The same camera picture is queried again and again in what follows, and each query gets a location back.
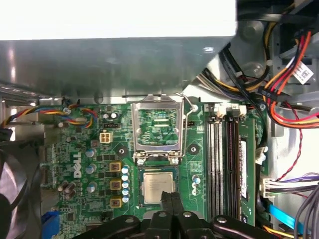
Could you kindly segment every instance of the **chip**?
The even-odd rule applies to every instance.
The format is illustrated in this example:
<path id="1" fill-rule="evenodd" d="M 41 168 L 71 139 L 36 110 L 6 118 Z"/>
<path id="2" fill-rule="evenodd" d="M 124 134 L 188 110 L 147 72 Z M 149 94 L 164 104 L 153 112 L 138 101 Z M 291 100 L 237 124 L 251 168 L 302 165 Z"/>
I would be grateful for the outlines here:
<path id="1" fill-rule="evenodd" d="M 173 172 L 145 172 L 142 182 L 144 204 L 160 204 L 162 191 L 175 192 Z"/>
<path id="2" fill-rule="evenodd" d="M 74 221 L 74 214 L 73 213 L 68 213 L 66 217 L 67 217 L 68 221 Z"/>
<path id="3" fill-rule="evenodd" d="M 111 208 L 120 208 L 122 207 L 122 199 L 120 197 L 110 199 Z"/>
<path id="4" fill-rule="evenodd" d="M 109 170 L 110 172 L 120 172 L 121 171 L 121 162 L 112 162 L 110 163 Z"/>
<path id="5" fill-rule="evenodd" d="M 121 190 L 122 181 L 120 179 L 113 179 L 110 181 L 110 189 L 111 190 Z"/>

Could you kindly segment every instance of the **capacitor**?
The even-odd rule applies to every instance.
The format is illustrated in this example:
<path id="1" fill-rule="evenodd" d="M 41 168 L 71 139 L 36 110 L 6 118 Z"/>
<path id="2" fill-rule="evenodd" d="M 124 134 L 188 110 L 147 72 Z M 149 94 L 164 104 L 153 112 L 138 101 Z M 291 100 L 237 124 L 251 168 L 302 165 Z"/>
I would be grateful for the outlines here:
<path id="1" fill-rule="evenodd" d="M 91 182 L 89 183 L 89 185 L 86 187 L 86 190 L 89 192 L 89 193 L 93 193 L 95 191 L 95 189 L 97 188 L 97 184 L 95 182 Z"/>
<path id="2" fill-rule="evenodd" d="M 87 167 L 85 168 L 85 172 L 86 172 L 87 174 L 92 174 L 92 173 L 95 172 L 95 170 L 96 170 L 96 165 L 93 164 L 93 163 L 91 163 L 89 166 L 87 166 Z"/>
<path id="3" fill-rule="evenodd" d="M 127 196 L 127 195 L 129 194 L 128 189 L 123 189 L 123 190 L 122 190 L 122 194 L 123 194 L 124 196 Z"/>
<path id="4" fill-rule="evenodd" d="M 73 191 L 71 191 L 69 194 L 65 194 L 65 195 L 64 195 L 64 198 L 65 198 L 66 200 L 71 200 L 71 199 L 74 197 L 74 195 L 75 195 L 75 191 L 73 190 Z"/>
<path id="5" fill-rule="evenodd" d="M 67 122 L 60 122 L 58 123 L 59 128 L 67 128 L 69 127 L 69 124 Z"/>
<path id="6" fill-rule="evenodd" d="M 74 188 L 75 188 L 75 183 L 70 183 L 70 184 L 64 189 L 64 192 L 65 192 L 65 193 L 71 193 Z"/>
<path id="7" fill-rule="evenodd" d="M 92 158 L 96 153 L 96 149 L 94 148 L 89 148 L 86 152 L 85 152 L 85 156 L 87 156 L 88 158 Z"/>
<path id="8" fill-rule="evenodd" d="M 197 175 L 193 175 L 191 179 L 194 183 L 200 184 L 200 178 Z"/>
<path id="9" fill-rule="evenodd" d="M 62 192 L 67 186 L 68 186 L 68 182 L 67 181 L 63 181 L 60 185 L 59 185 L 59 187 L 58 187 L 58 191 L 59 192 Z"/>
<path id="10" fill-rule="evenodd" d="M 121 179 L 122 179 L 122 181 L 128 181 L 129 177 L 128 177 L 127 174 L 123 174 L 123 175 L 121 176 Z"/>
<path id="11" fill-rule="evenodd" d="M 129 183 L 128 182 L 123 182 L 122 183 L 122 188 L 128 188 L 129 187 Z"/>
<path id="12" fill-rule="evenodd" d="M 119 116 L 119 114 L 118 113 L 111 113 L 110 116 L 112 119 L 116 119 Z"/>
<path id="13" fill-rule="evenodd" d="M 129 197 L 128 196 L 124 196 L 123 198 L 122 198 L 122 202 L 123 203 L 127 203 L 129 201 Z"/>
<path id="14" fill-rule="evenodd" d="M 129 172 L 129 167 L 128 167 L 127 165 L 124 165 L 123 168 L 122 168 L 122 170 L 121 170 L 121 172 L 122 172 L 123 174 L 128 173 L 128 172 Z"/>

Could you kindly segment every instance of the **white label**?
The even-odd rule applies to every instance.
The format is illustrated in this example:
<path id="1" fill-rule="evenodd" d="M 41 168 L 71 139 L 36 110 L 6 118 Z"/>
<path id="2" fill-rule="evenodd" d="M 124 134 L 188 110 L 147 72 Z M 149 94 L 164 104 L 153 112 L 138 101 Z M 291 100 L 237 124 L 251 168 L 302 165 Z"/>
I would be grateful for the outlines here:
<path id="1" fill-rule="evenodd" d="M 78 154 L 73 155 L 73 163 L 74 163 L 74 173 L 73 177 L 74 178 L 82 178 L 82 173 L 81 173 L 81 153 L 79 152 Z"/>
<path id="2" fill-rule="evenodd" d="M 247 149 L 246 142 L 240 141 L 241 144 L 241 196 L 247 198 Z"/>
<path id="3" fill-rule="evenodd" d="M 293 75 L 303 85 L 314 75 L 314 73 L 303 62 L 300 62 Z"/>

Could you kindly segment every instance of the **screw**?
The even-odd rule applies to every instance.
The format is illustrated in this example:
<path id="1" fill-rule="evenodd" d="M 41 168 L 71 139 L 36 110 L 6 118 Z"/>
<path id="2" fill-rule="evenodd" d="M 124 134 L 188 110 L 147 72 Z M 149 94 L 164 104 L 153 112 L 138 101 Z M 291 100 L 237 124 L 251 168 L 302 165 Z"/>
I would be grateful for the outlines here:
<path id="1" fill-rule="evenodd" d="M 178 164 L 178 163 L 179 163 L 178 158 L 172 158 L 172 159 L 171 159 L 171 163 L 172 163 L 172 164 Z"/>
<path id="2" fill-rule="evenodd" d="M 204 53 L 213 53 L 215 51 L 214 47 L 204 47 L 203 52 Z"/>
<path id="3" fill-rule="evenodd" d="M 125 220 L 125 222 L 126 222 L 126 223 L 132 223 L 132 222 L 134 222 L 134 220 L 133 220 L 133 218 L 127 218 L 127 219 Z"/>
<path id="4" fill-rule="evenodd" d="M 189 218 L 191 216 L 191 213 L 190 212 L 184 212 L 183 216 L 186 217 L 186 218 Z"/>
<path id="5" fill-rule="evenodd" d="M 266 109 L 266 105 L 265 105 L 265 104 L 260 104 L 260 105 L 259 105 L 259 108 L 260 108 L 262 111 L 264 111 L 264 110 Z"/>
<path id="6" fill-rule="evenodd" d="M 137 164 L 138 166 L 142 166 L 144 164 L 144 160 L 142 160 L 141 158 L 138 159 Z"/>
<path id="7" fill-rule="evenodd" d="M 161 218 L 166 217 L 166 213 L 165 213 L 165 212 L 160 212 L 160 213 L 159 213 L 159 216 L 160 216 Z"/>
<path id="8" fill-rule="evenodd" d="M 224 219 L 224 218 L 217 218 L 217 221 L 218 221 L 219 223 L 226 223 L 226 222 L 227 222 L 227 220 Z"/>

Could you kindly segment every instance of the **black wire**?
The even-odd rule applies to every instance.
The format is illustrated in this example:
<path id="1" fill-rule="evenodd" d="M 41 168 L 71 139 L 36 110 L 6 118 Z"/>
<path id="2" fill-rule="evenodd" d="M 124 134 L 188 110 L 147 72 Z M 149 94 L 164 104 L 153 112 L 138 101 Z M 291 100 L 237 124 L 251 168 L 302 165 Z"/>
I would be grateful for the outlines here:
<path id="1" fill-rule="evenodd" d="M 316 188 L 316 185 L 313 186 L 303 186 L 303 187 L 297 187 L 297 188 L 272 188 L 268 189 L 269 192 L 272 193 L 302 193 L 302 192 L 308 192 L 312 191 Z"/>
<path id="2" fill-rule="evenodd" d="M 265 147 L 267 145 L 267 138 L 268 137 L 267 137 L 267 125 L 266 125 L 265 119 L 263 117 L 263 113 L 259 109 L 258 104 L 253 100 L 250 93 L 237 81 L 236 76 L 234 75 L 234 73 L 231 70 L 231 67 L 229 66 L 228 62 L 226 61 L 224 51 L 221 51 L 219 53 L 219 59 L 223 65 L 226 73 L 228 74 L 229 78 L 234 83 L 234 85 L 238 88 L 239 92 L 245 97 L 245 99 L 249 103 L 251 103 L 251 105 L 253 105 L 255 107 L 257 113 L 260 115 L 260 118 L 261 118 L 262 123 L 263 123 L 263 135 L 262 135 L 262 138 L 261 138 L 261 141 L 260 141 L 260 144 L 258 147 Z"/>

